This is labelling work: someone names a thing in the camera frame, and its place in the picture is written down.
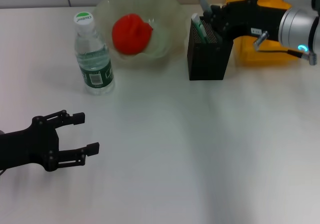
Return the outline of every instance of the plastic bottle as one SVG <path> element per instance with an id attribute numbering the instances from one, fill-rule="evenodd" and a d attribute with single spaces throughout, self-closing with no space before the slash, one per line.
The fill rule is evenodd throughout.
<path id="1" fill-rule="evenodd" d="M 94 95 L 103 95 L 114 87 L 109 50 L 96 31 L 91 13 L 81 12 L 74 17 L 75 55 L 86 89 Z"/>

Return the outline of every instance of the red object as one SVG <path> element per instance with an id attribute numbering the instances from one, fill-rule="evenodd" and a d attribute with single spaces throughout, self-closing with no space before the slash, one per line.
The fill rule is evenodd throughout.
<path id="1" fill-rule="evenodd" d="M 151 26 L 143 22 L 139 15 L 123 16 L 112 28 L 113 44 L 123 54 L 138 54 L 148 45 L 152 30 Z"/>

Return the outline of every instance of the yellow box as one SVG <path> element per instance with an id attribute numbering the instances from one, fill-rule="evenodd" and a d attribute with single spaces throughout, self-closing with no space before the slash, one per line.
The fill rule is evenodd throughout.
<path id="1" fill-rule="evenodd" d="M 259 0 L 258 4 L 264 7 L 289 9 L 290 5 L 282 0 Z M 238 64 L 246 67 L 263 67 L 286 65 L 290 60 L 296 58 L 283 53 L 258 53 L 253 48 L 254 37 L 243 36 L 234 40 L 234 49 L 237 55 Z M 264 41 L 261 50 L 287 50 L 275 41 Z"/>

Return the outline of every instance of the black pen holder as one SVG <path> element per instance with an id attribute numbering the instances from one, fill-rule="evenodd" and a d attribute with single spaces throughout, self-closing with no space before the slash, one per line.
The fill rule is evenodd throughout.
<path id="1" fill-rule="evenodd" d="M 190 80 L 223 80 L 228 65 L 233 41 L 224 41 L 215 35 L 209 23 L 200 17 L 210 43 L 202 43 L 191 21 L 188 68 Z"/>

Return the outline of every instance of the clear bowl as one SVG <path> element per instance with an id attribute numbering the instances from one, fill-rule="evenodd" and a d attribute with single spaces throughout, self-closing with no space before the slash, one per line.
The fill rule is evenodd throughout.
<path id="1" fill-rule="evenodd" d="M 138 14 L 153 28 L 148 46 L 139 54 L 119 53 L 112 41 L 115 22 L 127 14 Z M 103 0 L 93 12 L 96 26 L 110 50 L 112 63 L 145 67 L 167 62 L 184 50 L 187 15 L 176 0 Z"/>

